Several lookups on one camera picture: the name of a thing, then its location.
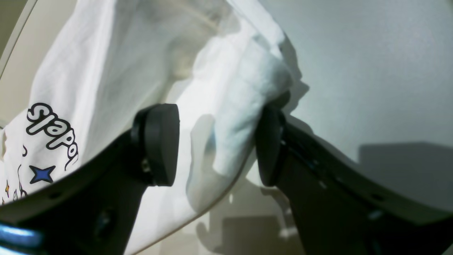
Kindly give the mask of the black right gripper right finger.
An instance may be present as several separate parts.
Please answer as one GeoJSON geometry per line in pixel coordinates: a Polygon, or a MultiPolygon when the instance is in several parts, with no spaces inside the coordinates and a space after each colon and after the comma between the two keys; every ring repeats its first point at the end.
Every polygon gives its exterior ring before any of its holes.
{"type": "Polygon", "coordinates": [[[452,213],[398,195],[340,161],[266,106],[254,133],[259,176],[288,199],[307,255],[441,255],[452,213]]]}

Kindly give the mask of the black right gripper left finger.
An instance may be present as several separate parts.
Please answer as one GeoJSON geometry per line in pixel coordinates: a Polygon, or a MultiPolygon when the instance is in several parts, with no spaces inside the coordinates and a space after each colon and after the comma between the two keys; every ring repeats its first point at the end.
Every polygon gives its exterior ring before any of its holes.
{"type": "Polygon", "coordinates": [[[81,168],[1,207],[2,255],[122,255],[148,187],[171,187],[179,111],[156,104],[81,168]]]}

